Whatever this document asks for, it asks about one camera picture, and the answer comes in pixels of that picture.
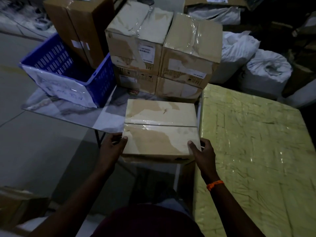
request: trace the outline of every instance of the yellow wrapping tape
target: yellow wrapping tape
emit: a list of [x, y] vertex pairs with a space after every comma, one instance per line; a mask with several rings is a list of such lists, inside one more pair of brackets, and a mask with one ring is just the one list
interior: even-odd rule
[[[269, 237], [316, 236], [316, 153], [297, 109], [208, 84], [200, 135], [220, 178]], [[196, 168], [193, 214], [206, 237], [226, 236]]]

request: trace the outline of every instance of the orange thread wristband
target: orange thread wristband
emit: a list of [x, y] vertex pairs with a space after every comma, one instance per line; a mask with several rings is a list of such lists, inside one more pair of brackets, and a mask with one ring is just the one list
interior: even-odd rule
[[222, 180], [218, 180], [218, 181], [215, 181], [215, 182], [213, 182], [213, 183], [211, 183], [211, 184], [208, 184], [207, 186], [206, 186], [206, 188], [209, 190], [209, 191], [211, 191], [211, 189], [215, 186], [215, 185], [217, 185], [217, 184], [223, 184], [224, 182], [222, 181]]

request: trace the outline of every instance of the blue crate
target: blue crate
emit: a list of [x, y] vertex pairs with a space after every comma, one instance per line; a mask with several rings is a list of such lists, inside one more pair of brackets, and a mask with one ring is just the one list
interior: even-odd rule
[[55, 34], [24, 57], [20, 67], [49, 95], [103, 107], [116, 85], [109, 53], [94, 70], [71, 52]]

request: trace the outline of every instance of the marble patterned tabletop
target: marble patterned tabletop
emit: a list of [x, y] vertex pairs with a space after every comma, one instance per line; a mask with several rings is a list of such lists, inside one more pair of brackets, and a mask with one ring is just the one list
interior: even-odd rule
[[[165, 100], [155, 95], [116, 87], [103, 108], [88, 108], [47, 95], [38, 88], [21, 106], [26, 111], [71, 122], [98, 131], [123, 131], [128, 99]], [[199, 123], [201, 103], [196, 105]]]

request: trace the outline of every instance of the gray floor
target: gray floor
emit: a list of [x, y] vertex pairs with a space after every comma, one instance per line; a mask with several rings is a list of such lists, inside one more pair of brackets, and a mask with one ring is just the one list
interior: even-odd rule
[[[165, 10], [183, 8], [183, 0], [155, 1], [155, 6]], [[0, 33], [0, 185], [63, 203], [93, 169], [98, 147], [92, 130], [20, 109], [37, 87], [17, 65], [39, 44]], [[176, 165], [123, 165], [116, 166], [93, 212], [108, 215], [127, 205], [139, 186], [148, 196], [153, 195], [158, 180], [173, 186]]]

